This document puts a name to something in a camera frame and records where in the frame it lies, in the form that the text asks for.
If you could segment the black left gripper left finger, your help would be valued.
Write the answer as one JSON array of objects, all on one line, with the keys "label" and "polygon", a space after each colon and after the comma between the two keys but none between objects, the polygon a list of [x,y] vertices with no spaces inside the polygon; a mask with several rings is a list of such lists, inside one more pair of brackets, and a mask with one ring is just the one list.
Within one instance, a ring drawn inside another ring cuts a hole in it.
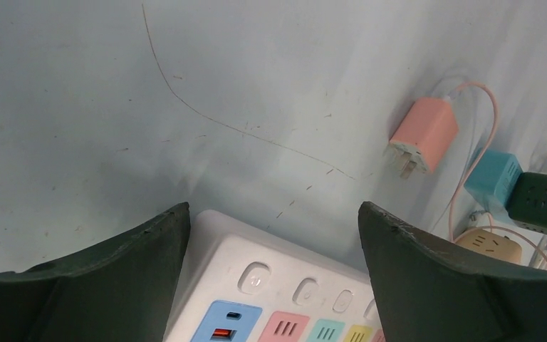
[{"label": "black left gripper left finger", "polygon": [[0,273],[0,341],[162,341],[190,229],[182,202],[79,252]]}]

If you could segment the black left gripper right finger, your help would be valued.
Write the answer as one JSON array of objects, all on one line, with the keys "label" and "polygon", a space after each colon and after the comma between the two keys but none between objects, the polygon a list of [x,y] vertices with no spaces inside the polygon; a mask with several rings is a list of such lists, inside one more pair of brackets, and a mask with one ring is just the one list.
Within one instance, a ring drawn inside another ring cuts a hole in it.
[{"label": "black left gripper right finger", "polygon": [[387,341],[547,341],[547,271],[472,252],[372,202],[358,230]]}]

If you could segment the beige cube socket adapter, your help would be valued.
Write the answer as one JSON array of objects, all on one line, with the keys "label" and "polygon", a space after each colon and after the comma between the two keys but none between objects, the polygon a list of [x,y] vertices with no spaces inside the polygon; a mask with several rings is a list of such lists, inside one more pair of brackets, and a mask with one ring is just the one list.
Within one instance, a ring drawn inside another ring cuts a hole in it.
[{"label": "beige cube socket adapter", "polygon": [[521,263],[522,247],[519,243],[484,229],[472,229],[465,232],[455,243],[487,257],[512,264]]}]

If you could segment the white multicolour power strip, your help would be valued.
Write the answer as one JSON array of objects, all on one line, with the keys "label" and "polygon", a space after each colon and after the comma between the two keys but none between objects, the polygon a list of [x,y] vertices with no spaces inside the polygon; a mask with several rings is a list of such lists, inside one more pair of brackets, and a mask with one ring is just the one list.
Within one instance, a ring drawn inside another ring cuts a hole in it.
[{"label": "white multicolour power strip", "polygon": [[367,274],[214,210],[192,223],[166,341],[383,341]]}]

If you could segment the teal blue power strip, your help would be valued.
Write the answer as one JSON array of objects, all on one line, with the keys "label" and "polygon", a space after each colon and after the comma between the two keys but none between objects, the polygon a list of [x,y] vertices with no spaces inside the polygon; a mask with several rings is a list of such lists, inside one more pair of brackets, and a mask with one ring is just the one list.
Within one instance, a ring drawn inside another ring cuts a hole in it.
[{"label": "teal blue power strip", "polygon": [[486,211],[502,212],[522,173],[521,164],[514,154],[486,150],[468,176],[464,188]]}]

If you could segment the dark green dragon adapter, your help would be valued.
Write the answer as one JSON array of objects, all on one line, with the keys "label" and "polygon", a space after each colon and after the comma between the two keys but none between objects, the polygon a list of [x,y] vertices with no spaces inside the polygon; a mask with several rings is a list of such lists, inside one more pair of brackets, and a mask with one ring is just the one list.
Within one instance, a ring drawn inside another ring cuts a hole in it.
[{"label": "dark green dragon adapter", "polygon": [[506,210],[518,227],[547,235],[547,175],[522,173],[516,181]]}]

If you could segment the pink usb charger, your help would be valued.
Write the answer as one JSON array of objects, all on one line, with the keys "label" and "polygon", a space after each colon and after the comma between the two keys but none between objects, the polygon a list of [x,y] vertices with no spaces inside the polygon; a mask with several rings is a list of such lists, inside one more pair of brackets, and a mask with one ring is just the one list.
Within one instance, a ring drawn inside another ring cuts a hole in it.
[{"label": "pink usb charger", "polygon": [[459,132],[448,98],[421,97],[408,110],[389,145],[398,154],[400,177],[433,173]]}]

